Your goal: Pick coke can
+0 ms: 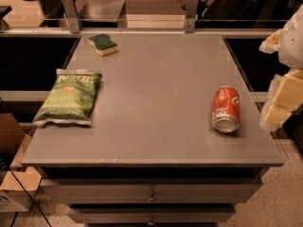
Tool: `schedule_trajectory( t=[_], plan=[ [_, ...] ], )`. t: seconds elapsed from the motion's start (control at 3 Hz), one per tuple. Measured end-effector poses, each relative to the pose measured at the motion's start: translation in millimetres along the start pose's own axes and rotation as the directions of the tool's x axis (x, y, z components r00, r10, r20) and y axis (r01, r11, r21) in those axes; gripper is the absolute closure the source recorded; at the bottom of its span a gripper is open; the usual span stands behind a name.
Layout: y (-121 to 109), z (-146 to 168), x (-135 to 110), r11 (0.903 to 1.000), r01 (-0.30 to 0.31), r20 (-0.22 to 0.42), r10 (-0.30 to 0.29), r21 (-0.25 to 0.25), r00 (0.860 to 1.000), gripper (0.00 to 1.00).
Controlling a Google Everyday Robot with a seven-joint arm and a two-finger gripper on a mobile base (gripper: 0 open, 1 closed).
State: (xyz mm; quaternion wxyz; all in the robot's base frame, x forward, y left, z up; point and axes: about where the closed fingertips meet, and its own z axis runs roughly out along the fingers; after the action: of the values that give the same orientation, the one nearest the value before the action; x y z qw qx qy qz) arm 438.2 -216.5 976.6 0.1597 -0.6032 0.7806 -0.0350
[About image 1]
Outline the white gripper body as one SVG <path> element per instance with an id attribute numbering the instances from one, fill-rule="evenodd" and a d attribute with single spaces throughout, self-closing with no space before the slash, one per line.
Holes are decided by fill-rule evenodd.
<path id="1" fill-rule="evenodd" d="M 278 58 L 290 68 L 303 69 L 303 5 L 283 27 Z"/>

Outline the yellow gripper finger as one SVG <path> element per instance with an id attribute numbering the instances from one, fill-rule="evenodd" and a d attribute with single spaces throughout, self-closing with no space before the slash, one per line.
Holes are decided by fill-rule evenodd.
<path id="1" fill-rule="evenodd" d="M 272 54 L 279 50 L 279 39 L 283 29 L 275 31 L 272 35 L 267 37 L 259 46 L 259 50 L 263 53 Z"/>
<path id="2" fill-rule="evenodd" d="M 275 75 L 270 83 L 259 126 L 276 131 L 303 104 L 303 70 L 291 69 L 284 76 Z"/>

